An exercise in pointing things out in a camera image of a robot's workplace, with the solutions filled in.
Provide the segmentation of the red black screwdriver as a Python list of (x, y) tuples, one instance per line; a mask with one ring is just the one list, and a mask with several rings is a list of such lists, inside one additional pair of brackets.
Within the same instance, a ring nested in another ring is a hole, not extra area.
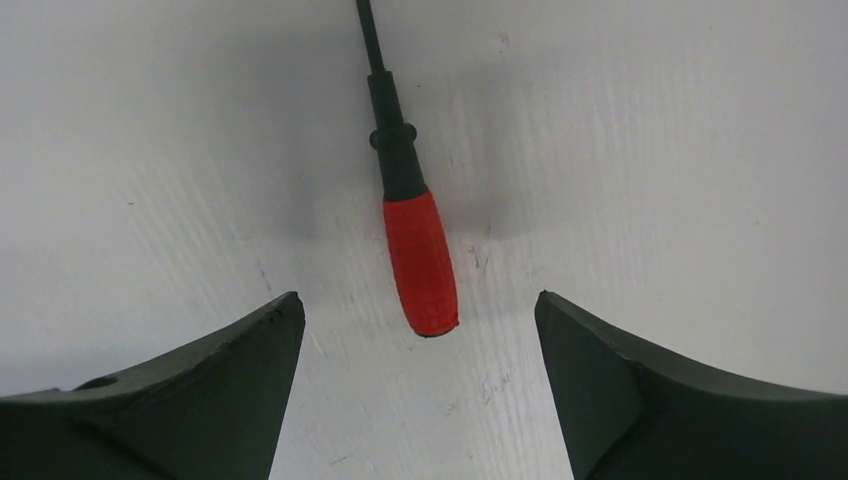
[(415, 148), (416, 128), (403, 116), (385, 67), (371, 3), (356, 3), (370, 67), (367, 77), (383, 187), (383, 219), (396, 290), (407, 322), (421, 337), (459, 325), (458, 294), (445, 231)]

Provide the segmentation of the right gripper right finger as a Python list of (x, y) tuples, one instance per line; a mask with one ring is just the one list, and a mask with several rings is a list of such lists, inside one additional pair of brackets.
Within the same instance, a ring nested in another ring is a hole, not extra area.
[(577, 479), (843, 479), (847, 399), (692, 360), (544, 291), (534, 316)]

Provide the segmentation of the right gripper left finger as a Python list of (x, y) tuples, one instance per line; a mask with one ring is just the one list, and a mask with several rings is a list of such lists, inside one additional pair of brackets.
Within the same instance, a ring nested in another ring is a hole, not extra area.
[(266, 479), (305, 331), (285, 293), (240, 320), (71, 389), (1, 401), (5, 479)]

